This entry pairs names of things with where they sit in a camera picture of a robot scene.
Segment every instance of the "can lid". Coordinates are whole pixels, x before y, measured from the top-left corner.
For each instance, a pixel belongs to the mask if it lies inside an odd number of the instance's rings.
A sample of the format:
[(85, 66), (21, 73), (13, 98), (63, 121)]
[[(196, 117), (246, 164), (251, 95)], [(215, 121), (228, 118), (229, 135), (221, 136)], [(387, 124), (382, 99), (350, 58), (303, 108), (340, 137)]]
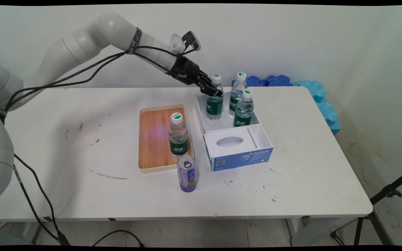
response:
[(214, 85), (220, 85), (221, 84), (221, 76), (218, 74), (215, 74), (212, 76), (212, 84)]
[(183, 169), (189, 169), (195, 166), (195, 159), (191, 155), (183, 155), (178, 159), (178, 166)]
[(252, 92), (253, 91), (251, 89), (244, 89), (242, 94), (243, 98), (252, 98)]
[(172, 123), (173, 124), (180, 124), (181, 122), (182, 122), (182, 114), (181, 113), (172, 114)]
[(238, 73), (237, 74), (238, 81), (245, 81), (246, 80), (246, 73)]

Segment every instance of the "plastic bottle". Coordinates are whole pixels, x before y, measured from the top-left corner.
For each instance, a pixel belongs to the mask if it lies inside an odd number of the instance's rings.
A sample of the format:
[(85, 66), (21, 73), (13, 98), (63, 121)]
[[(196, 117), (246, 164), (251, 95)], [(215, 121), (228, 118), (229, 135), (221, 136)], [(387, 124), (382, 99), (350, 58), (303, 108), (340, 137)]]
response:
[[(220, 91), (223, 91), (221, 86), (221, 76), (215, 74), (212, 76), (212, 85)], [(221, 118), (223, 108), (223, 95), (221, 97), (207, 97), (207, 118), (210, 120), (218, 120)]]
[(241, 95), (236, 105), (233, 125), (235, 127), (241, 127), (251, 124), (253, 112), (254, 101), (252, 101), (252, 90), (244, 89), (243, 95)]
[(169, 127), (170, 150), (174, 155), (184, 155), (188, 152), (188, 130), (182, 121), (181, 113), (172, 114)]
[(229, 114), (230, 116), (235, 115), (235, 107), (238, 100), (243, 93), (243, 90), (247, 88), (246, 84), (246, 73), (238, 73), (237, 80), (233, 83), (232, 91), (230, 92), (230, 103), (229, 103)]

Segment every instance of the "blue can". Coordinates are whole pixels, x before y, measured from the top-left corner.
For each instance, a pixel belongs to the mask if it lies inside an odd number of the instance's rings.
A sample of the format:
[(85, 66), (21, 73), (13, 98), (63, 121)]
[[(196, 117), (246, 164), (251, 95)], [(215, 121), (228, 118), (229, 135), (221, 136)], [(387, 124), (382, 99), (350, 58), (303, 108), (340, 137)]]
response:
[(184, 192), (191, 192), (196, 188), (195, 159), (190, 155), (179, 157), (177, 162), (179, 186)]

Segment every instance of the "white bottle cap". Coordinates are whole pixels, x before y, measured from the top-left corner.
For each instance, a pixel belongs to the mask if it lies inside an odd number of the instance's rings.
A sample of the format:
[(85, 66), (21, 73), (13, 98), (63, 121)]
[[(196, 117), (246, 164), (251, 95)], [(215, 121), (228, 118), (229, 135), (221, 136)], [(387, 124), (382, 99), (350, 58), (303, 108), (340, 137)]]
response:
[(182, 122), (182, 114), (181, 113), (172, 114), (172, 123), (173, 124), (180, 124), (181, 122)]
[(252, 90), (251, 89), (244, 89), (243, 94), (241, 96), (243, 98), (246, 98), (246, 99), (252, 98)]
[(237, 74), (238, 81), (245, 81), (246, 80), (246, 73), (238, 73)]
[(221, 76), (218, 74), (215, 74), (212, 76), (212, 84), (214, 85), (220, 85), (221, 84)]

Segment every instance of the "white table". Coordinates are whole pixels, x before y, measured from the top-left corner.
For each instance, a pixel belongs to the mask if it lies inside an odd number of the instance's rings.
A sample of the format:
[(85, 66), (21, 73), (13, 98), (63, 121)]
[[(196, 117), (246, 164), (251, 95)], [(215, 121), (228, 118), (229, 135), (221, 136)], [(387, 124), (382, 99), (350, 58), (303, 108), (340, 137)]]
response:
[[(298, 246), (371, 213), (308, 90), (253, 89), (255, 111), (274, 151), (269, 162), (218, 172), (209, 169), (196, 117), (198, 87), (47, 89), (10, 112), (6, 128), (60, 221), (292, 218), (292, 244)], [(198, 185), (190, 193), (179, 188), (175, 170), (144, 174), (137, 167), (139, 110), (177, 103), (187, 108), (198, 167)], [(15, 164), (38, 215), (51, 216), (32, 173)], [(302, 229), (302, 216), (325, 219)], [(0, 221), (35, 221), (15, 175), (0, 196)]]

